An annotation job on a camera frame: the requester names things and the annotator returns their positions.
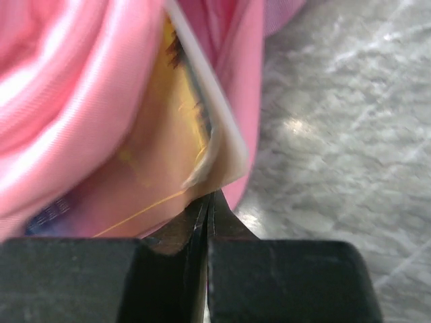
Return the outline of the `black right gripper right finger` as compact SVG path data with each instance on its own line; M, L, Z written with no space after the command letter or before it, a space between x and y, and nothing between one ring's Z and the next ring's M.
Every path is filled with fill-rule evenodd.
M230 209L222 191L211 194L207 212L207 304L211 313L235 312L258 237Z

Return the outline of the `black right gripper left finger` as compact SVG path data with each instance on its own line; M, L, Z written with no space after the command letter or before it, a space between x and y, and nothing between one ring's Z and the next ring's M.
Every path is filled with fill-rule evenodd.
M193 201L140 241L118 322L203 321L210 202L209 195Z

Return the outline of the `blue sunset cover book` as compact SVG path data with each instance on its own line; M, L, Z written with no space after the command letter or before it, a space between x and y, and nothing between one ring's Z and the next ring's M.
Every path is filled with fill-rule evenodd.
M133 129L115 155L33 218L28 236L143 236L246 171L247 148L182 9L164 31Z

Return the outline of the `pink student backpack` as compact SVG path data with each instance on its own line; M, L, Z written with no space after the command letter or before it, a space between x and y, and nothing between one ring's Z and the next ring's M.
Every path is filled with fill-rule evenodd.
M1 239L110 160L134 127L164 31L167 1L1 2ZM176 1L231 107L245 173L257 151L264 41L303 1Z

